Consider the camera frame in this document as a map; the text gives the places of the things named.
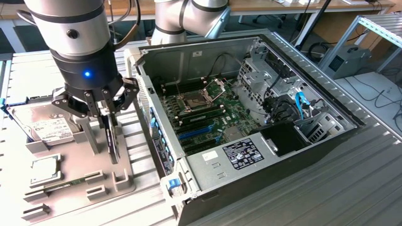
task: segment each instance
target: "office chair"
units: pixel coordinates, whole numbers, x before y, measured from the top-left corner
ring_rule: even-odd
[[[278,22],[279,22],[278,28],[282,28],[283,21],[286,20],[286,14],[282,14],[281,16],[277,16],[277,15],[258,15],[257,18],[253,20],[253,23],[257,24],[258,18],[262,17],[262,16],[265,16],[270,20],[271,20],[271,18],[269,16],[271,16],[273,18],[275,18],[278,20]]]

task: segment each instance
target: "gray shelf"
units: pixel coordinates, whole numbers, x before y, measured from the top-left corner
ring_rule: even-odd
[[[402,48],[402,16],[398,14],[358,16],[360,24]]]

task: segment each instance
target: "hard drive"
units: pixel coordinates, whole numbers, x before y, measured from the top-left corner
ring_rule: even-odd
[[[8,104],[7,110],[31,140],[58,145],[72,141],[82,127],[74,122],[74,115],[52,105],[51,99],[40,97],[23,104]]]

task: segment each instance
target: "open computer tower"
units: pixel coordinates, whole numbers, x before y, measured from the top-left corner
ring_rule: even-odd
[[[140,47],[126,55],[179,225],[306,168],[360,129],[263,35]]]

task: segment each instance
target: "circuit board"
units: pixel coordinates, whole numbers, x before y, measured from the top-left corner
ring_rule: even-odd
[[[205,91],[207,91],[210,100],[214,99],[214,101],[202,98]],[[247,136],[250,131],[259,127],[237,99],[230,83],[214,82],[213,80],[206,89],[161,97],[161,99],[183,150],[189,155]],[[201,109],[205,113],[194,117],[201,121],[190,123],[190,125],[178,123],[178,116],[199,112]],[[203,133],[190,137],[186,136],[202,128],[206,129]]]

